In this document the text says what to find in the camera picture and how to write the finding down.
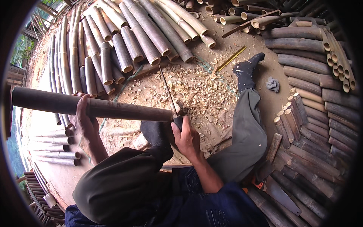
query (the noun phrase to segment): dark green pants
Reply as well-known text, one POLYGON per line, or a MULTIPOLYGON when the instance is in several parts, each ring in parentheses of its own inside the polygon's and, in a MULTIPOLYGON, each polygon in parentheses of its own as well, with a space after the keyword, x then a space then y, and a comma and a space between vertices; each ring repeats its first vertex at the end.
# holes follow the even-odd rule
MULTIPOLYGON (((240 181, 263 156, 267 137, 261 127, 258 92, 241 92, 233 115, 232 145, 207 159, 224 182, 240 181)), ((79 210, 100 224, 120 223, 128 211, 171 193, 171 173, 160 172, 164 149, 123 148, 79 180, 73 198, 79 210)))

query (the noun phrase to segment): bamboo stalk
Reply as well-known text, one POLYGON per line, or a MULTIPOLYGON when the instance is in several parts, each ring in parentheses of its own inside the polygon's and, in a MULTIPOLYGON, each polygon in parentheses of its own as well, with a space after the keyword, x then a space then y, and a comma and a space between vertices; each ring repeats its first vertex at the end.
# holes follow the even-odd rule
POLYGON ((159 53, 155 49, 154 45, 152 44, 151 40, 145 33, 145 31, 142 29, 138 21, 134 18, 132 13, 129 11, 127 6, 124 3, 120 3, 120 8, 125 15, 130 28, 134 32, 143 52, 145 53, 145 56, 147 60, 149 61, 150 65, 156 65, 160 62, 159 53))

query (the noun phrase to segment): hand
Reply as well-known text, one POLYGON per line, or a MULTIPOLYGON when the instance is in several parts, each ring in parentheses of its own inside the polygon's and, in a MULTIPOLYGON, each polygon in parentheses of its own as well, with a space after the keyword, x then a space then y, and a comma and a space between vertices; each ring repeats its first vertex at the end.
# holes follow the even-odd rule
POLYGON ((171 123, 171 127, 175 137, 175 144, 178 146, 180 153, 191 163, 204 158, 203 153, 200 151, 199 133, 190 126, 189 116, 183 116, 181 132, 174 122, 171 123))

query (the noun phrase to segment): black sock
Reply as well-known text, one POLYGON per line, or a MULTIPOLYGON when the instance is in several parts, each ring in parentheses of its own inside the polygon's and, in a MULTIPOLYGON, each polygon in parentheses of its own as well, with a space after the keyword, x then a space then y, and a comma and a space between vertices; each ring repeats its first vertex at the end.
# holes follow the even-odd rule
POLYGON ((257 64, 265 58, 264 53, 258 53, 252 58, 249 59, 251 63, 248 61, 238 62, 234 68, 233 72, 238 77, 238 90, 242 92, 247 88, 255 88, 255 84, 252 81, 252 74, 257 64))

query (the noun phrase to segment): dirt floor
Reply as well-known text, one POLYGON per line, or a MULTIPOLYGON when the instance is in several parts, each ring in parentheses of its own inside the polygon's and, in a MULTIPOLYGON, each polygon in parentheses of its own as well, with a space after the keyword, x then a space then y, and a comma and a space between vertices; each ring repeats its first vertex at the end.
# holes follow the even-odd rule
MULTIPOLYGON (((190 64, 184 64, 179 60, 168 64, 163 69, 174 100, 181 104, 183 110, 191 117, 192 125, 200 134, 201 149, 204 155, 209 157, 215 154, 231 145, 232 142, 233 111, 238 100, 237 77, 232 73, 232 68, 235 63, 245 61, 259 52, 264 52, 265 59, 257 66, 253 79, 256 83, 256 90, 261 95, 259 108, 267 132, 269 147, 273 134, 277 132, 273 119, 281 110, 282 104, 286 103, 289 95, 287 77, 283 73, 282 66, 277 62, 277 54, 265 48, 263 38, 256 34, 237 32, 222 39, 221 35, 224 31, 230 30, 236 25, 222 26, 205 13, 204 6, 201 6, 200 10, 200 20, 210 29, 209 34, 216 40, 217 45, 213 49, 208 49, 201 40, 190 43, 187 46, 195 55, 195 60, 190 64), (214 67, 221 65, 244 45, 246 45, 246 49, 240 56, 237 56, 220 73, 211 75, 214 67), (280 82, 278 93, 266 89, 265 83, 268 81, 268 77, 278 79, 280 82)), ((60 22, 61 17, 50 27, 47 35, 36 46, 28 65, 26 87, 49 90, 49 74, 46 69, 48 43, 49 37, 55 34, 60 22)), ((160 72, 150 73, 140 80, 130 81, 123 90, 122 87, 123 85, 120 85, 114 94, 102 98, 114 101, 118 96, 115 99, 117 102, 172 109, 160 78, 160 72)), ((21 124, 22 142, 29 148, 29 162, 32 162, 32 147, 37 146, 36 143, 31 142, 31 136, 35 135, 37 130, 61 128, 61 126, 55 126, 52 116, 51 113, 24 109, 21 124)), ((145 140, 140 136, 139 121, 101 118, 98 121, 101 126, 101 139, 109 155, 126 146, 138 149, 147 147, 145 140)), ((82 153, 80 166, 58 166, 42 162, 40 167, 42 172, 46 172, 44 174, 46 179, 53 185, 51 191, 57 195, 58 201, 61 200, 59 202, 63 207, 74 203, 72 199, 74 186, 81 175, 92 168, 87 158, 87 149, 83 146, 82 138, 77 132, 75 138, 75 145, 72 145, 71 149, 82 153)), ((188 163, 185 157, 175 151, 174 157, 165 164, 188 163)))

